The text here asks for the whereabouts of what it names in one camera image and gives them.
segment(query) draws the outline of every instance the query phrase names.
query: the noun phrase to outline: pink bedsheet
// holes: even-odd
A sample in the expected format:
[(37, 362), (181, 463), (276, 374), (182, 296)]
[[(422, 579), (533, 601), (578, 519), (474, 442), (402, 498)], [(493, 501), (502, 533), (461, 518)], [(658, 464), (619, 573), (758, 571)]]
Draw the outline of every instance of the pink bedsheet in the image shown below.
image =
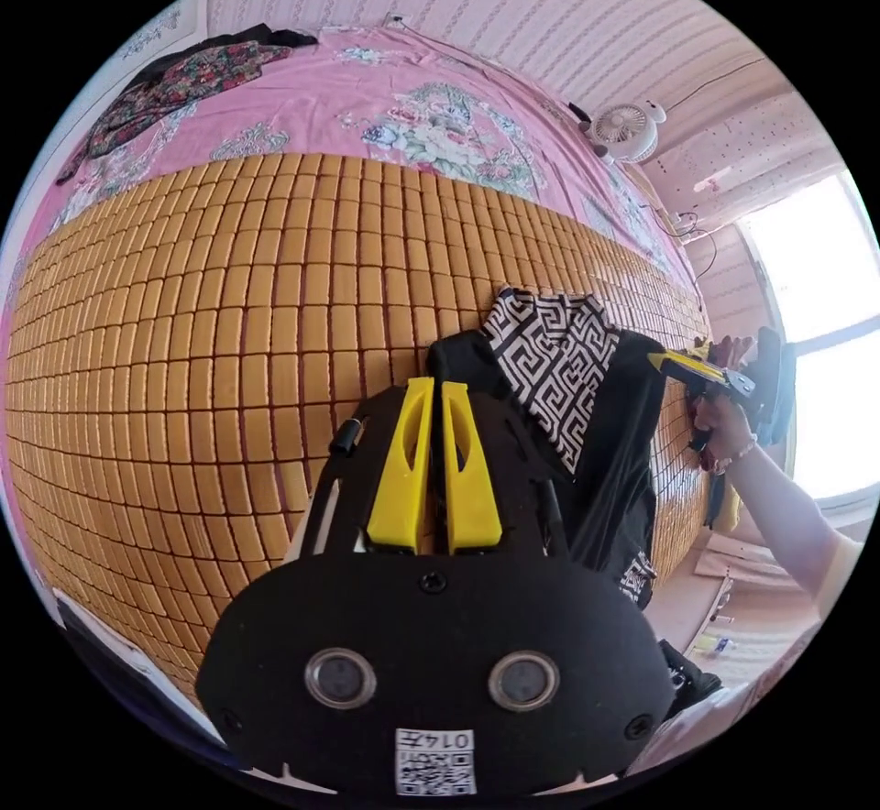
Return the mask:
[[(626, 174), (596, 158), (563, 101), (409, 31), (334, 29), (319, 41), (52, 186), (27, 231), (16, 278), (49, 233), (141, 181), (212, 160), (298, 151), (394, 162), (521, 196), (602, 232), (694, 288), (681, 246)], [(0, 320), (4, 358), (16, 290), (14, 280)], [(5, 364), (0, 360), (0, 386)], [(0, 465), (15, 512), (5, 441)]]

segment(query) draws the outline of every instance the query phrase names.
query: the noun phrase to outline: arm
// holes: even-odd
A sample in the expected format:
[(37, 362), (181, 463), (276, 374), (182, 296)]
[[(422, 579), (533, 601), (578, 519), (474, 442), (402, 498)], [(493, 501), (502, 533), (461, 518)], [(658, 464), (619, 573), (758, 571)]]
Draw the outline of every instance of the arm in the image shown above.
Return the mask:
[[(695, 424), (713, 430), (709, 446), (721, 459), (743, 452), (751, 441), (742, 409), (723, 396), (700, 403)], [(760, 447), (735, 459), (726, 473), (776, 561), (816, 597), (840, 538), (819, 505)]]

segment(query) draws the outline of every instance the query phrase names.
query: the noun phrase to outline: white curtain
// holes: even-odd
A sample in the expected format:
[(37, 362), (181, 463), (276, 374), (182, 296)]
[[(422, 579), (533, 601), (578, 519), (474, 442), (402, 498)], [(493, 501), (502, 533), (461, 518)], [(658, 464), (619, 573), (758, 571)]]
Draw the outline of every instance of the white curtain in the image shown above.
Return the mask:
[(669, 212), (693, 212), (698, 228), (711, 233), (845, 166), (819, 119), (791, 89), (728, 116), (642, 168)]

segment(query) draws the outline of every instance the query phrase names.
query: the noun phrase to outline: bottle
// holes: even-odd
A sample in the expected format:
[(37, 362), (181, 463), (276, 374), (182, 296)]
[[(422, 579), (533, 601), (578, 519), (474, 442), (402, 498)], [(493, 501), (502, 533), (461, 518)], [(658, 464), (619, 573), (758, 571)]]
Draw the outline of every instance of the bottle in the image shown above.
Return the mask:
[(725, 651), (731, 651), (736, 645), (728, 636), (700, 636), (694, 642), (694, 651), (699, 651), (707, 657), (718, 657)]

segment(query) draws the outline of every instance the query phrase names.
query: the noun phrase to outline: bracelet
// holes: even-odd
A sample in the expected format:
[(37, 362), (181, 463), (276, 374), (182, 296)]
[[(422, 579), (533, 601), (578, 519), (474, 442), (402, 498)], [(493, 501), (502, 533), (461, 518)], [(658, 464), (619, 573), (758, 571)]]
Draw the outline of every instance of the bracelet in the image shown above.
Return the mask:
[(712, 467), (712, 474), (716, 476), (720, 476), (724, 474), (727, 469), (733, 465), (734, 462), (739, 462), (741, 459), (744, 459), (758, 444), (758, 435), (753, 434), (749, 439), (749, 443), (747, 443), (739, 453), (734, 453), (728, 459), (716, 459), (715, 465)]

